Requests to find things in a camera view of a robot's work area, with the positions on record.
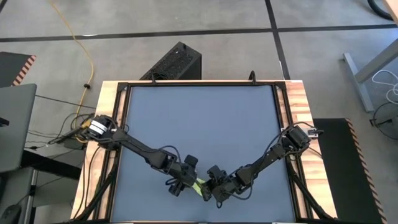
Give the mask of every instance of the hazard tape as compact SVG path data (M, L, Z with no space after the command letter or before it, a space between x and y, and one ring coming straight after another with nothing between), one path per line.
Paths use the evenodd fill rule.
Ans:
M22 67L22 69L20 70L19 74L17 75L11 86L20 85L22 83L23 79L25 78L27 72L29 71L35 60L36 60L35 55L32 55L27 59L25 65Z
M372 177L371 177L371 175L369 173L368 166L366 165L365 158L364 158L363 153L362 153L362 149L359 146L358 139L357 139L357 137L355 135L353 124L352 124L351 120L349 120L349 119L346 119L346 121L347 121L349 129L351 131L351 135L353 137L353 140L354 140L354 143L355 143L355 146L356 146L356 150L358 152L358 156L361 159L362 167L363 167L363 170L365 172L366 178L367 178L367 180L369 182L369 187L370 187L370 189L372 191L374 202L376 203L377 210L378 210L378 212L379 212L379 214L381 216L381 222L383 224L387 224L386 215L384 214L384 210L383 210L383 207L382 207L382 205L380 203L380 199L379 199L379 196L378 196L378 194L376 192L376 188L374 187L374 183L373 183Z

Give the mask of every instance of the green object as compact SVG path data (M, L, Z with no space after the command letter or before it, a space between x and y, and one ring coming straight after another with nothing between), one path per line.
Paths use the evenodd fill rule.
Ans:
M193 188L200 196L201 196L201 192L200 192L200 186L198 185L198 183L199 183L199 184L203 184L204 182L206 182L206 181L197 178L197 181L196 181L196 182L193 184L193 186L192 186L192 188Z

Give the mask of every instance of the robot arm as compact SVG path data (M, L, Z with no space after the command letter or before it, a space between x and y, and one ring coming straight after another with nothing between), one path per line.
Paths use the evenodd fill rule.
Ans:
M290 154L300 154L308 149L309 142L310 139L300 127L289 126L281 132L277 143L252 164L242 166L230 175L218 166L213 166L207 171L210 180L201 188L203 199L207 201L214 196L218 203L222 203L234 194L242 194L252 187L254 179L262 170Z
M192 187L197 179L195 171L197 158L188 155L182 163L179 155L176 156L164 149L150 148L128 135L125 130L118 128L109 116L95 116L81 135L87 140L98 142L99 146L107 150L116 150L123 146L143 157L153 169L176 180L169 188L169 192L175 196L178 196L185 187Z

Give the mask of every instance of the white power cable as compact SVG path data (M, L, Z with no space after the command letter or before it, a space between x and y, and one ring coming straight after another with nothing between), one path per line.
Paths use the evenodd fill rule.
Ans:
M397 83L396 83L396 84L391 84L391 83L385 83L385 82L375 81L374 78L375 78L378 74L380 74L381 72L387 72L388 74L390 74L390 75L392 75L393 77L395 77L396 80L397 80ZM395 105L398 105L398 102L396 102L396 101L394 101L394 100L391 100L391 99L389 98L389 93L390 93L390 92L392 92L395 96L398 96L398 76L397 76L396 74L394 74L394 73L392 73L392 72L390 72L390 71L388 71L388 70L380 70L380 71L376 72L376 74L374 74L374 75L372 76L372 82L378 83L378 84L382 84L382 85L389 85L389 86L392 86L392 88L391 88L389 91L387 91L387 93L386 93L386 99L387 99L390 103L393 103L393 104L395 104Z

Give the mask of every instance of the gray floor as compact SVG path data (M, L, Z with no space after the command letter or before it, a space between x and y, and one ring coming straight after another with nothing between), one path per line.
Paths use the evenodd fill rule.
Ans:
M375 16L366 0L271 3L278 27L392 24ZM263 0L55 0L55 4L79 35L271 27ZM69 35L47 1L8 1L0 13L0 30L0 38ZM398 142L369 125L371 114L364 112L341 59L344 52L349 52L362 67L396 38L398 29L280 33L290 76L304 81L313 117L353 121L390 223L398 222ZM96 106L103 80L140 78L178 41L203 54L203 79L247 79L251 70L261 79L283 78L272 33L84 40L96 68L85 104ZM73 41L0 43L0 51L36 55L23 83L36 83L40 95L78 103L90 65ZM386 68L398 73L398 61ZM386 88L367 85L375 106L386 101ZM57 133L63 119L75 110L71 105L37 98L30 129ZM390 107L387 112L394 110L397 107ZM28 140L43 139L29 136ZM39 153L52 156L67 151L57 146L45 147ZM82 159L81 152L59 158L75 166ZM40 174L39 184L54 178ZM76 186L77 182L62 179L38 190L36 205L56 205L40 207L36 223L65 221Z

